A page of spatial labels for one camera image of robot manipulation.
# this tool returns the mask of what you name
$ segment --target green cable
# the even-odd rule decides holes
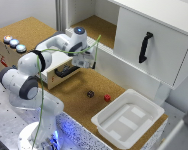
[[[101,35],[99,35],[99,37],[97,38],[97,40],[95,41],[95,43],[91,47],[88,47],[88,48],[86,48],[86,49],[84,49],[84,50],[82,50],[80,52],[66,52],[66,51],[63,51],[63,50],[56,50],[56,49],[45,49],[45,50],[42,50],[41,52],[52,50],[52,51],[60,51],[60,52],[64,52],[64,53],[69,53],[69,54],[80,54],[80,53],[84,53],[84,52],[88,51],[90,48],[94,47],[97,44],[96,53],[95,53],[95,62],[96,62],[96,60],[97,60],[98,43],[100,41],[100,38],[101,38]],[[36,142],[36,138],[37,138],[37,135],[38,135],[38,131],[39,131],[40,125],[41,125],[41,118],[42,118],[42,114],[43,114],[43,101],[44,101],[43,80],[42,80],[42,77],[41,77],[41,70],[40,70],[40,64],[39,64],[39,57],[38,56],[37,56],[37,66],[38,66],[39,76],[40,76],[40,80],[41,80],[41,87],[42,87],[42,103],[41,103],[40,121],[39,121],[39,124],[38,124],[38,129],[36,131],[36,136],[34,138],[34,142],[33,142],[33,145],[32,145],[32,150],[34,148],[34,145],[35,145],[35,142]]]

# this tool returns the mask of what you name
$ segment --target white plastic tray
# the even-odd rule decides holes
[[[127,90],[92,118],[99,133],[120,149],[130,149],[163,115],[164,109]]]

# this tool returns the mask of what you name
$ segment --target cable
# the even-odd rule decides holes
[[[51,51],[60,51],[60,52],[70,53],[70,54],[80,54],[80,53],[84,53],[84,52],[88,51],[90,48],[94,47],[97,44],[96,53],[95,53],[95,63],[96,63],[98,43],[100,41],[100,38],[101,38],[101,35],[99,35],[99,37],[97,38],[97,40],[95,41],[95,43],[91,47],[88,47],[88,48],[86,48],[86,49],[84,49],[84,50],[82,50],[80,52],[66,52],[66,51],[63,51],[63,50],[56,50],[56,49],[45,49],[45,50],[42,50],[41,52],[45,52],[45,51],[51,50]],[[42,80],[42,77],[41,77],[41,69],[40,69],[39,57],[38,56],[37,56],[37,66],[38,66],[38,71],[39,71],[39,76],[40,76],[40,81],[41,81],[41,87],[42,87],[41,88],[42,89],[42,103],[41,103],[40,120],[39,120],[38,128],[37,128],[37,131],[36,131],[36,136],[34,138],[34,142],[33,142],[33,145],[32,145],[32,150],[34,148],[34,145],[35,145],[35,142],[36,142],[36,138],[37,138],[37,135],[38,135],[38,131],[39,131],[40,125],[41,125],[41,118],[42,118],[42,114],[43,114],[43,101],[44,101],[43,80]]]

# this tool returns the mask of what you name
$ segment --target black handle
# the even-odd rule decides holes
[[[72,68],[70,68],[69,70],[66,70],[66,71],[58,71],[58,69],[55,69],[54,72],[55,74],[60,77],[60,78],[64,78],[66,77],[67,75],[71,74],[72,72],[74,72],[75,70],[79,69],[79,67],[77,66],[73,66]]]
[[[145,38],[143,40],[141,52],[140,52],[140,56],[139,56],[139,63],[140,64],[147,60],[147,57],[145,56],[145,52],[146,52],[146,49],[147,49],[148,40],[152,37],[153,37],[153,34],[150,33],[150,32],[147,32],[147,35],[145,36]]]

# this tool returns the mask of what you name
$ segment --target cabinet handle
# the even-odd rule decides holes
[[[152,37],[153,37],[153,34],[150,33],[150,32],[147,32],[147,34],[146,34],[146,36],[143,40],[141,52],[140,52],[140,56],[139,56],[139,63],[140,64],[147,60],[147,57],[145,56],[145,52],[146,52],[146,49],[147,49],[148,40]]]

